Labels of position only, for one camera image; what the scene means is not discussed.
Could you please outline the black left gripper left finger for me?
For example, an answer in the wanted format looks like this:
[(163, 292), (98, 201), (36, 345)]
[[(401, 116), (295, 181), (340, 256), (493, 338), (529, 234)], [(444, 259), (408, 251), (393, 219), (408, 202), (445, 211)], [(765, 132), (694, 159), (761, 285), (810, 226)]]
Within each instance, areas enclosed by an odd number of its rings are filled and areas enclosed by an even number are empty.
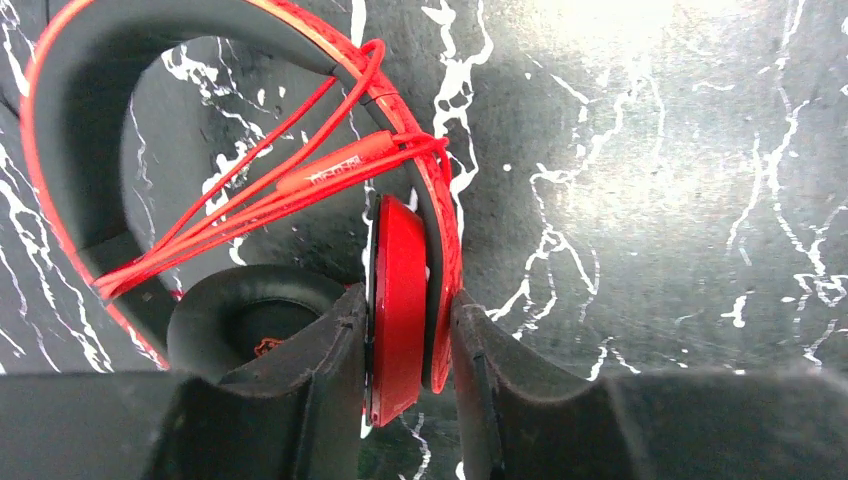
[(220, 383), (176, 371), (6, 375), (5, 479), (353, 479), (367, 307), (321, 318)]

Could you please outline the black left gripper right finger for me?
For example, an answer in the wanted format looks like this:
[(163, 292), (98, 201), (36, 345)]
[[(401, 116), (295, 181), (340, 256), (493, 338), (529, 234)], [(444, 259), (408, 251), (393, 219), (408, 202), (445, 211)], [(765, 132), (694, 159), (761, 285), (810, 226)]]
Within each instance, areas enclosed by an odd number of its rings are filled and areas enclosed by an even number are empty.
[(588, 381), (451, 307), (469, 479), (843, 479), (847, 381), (812, 369), (660, 370)]

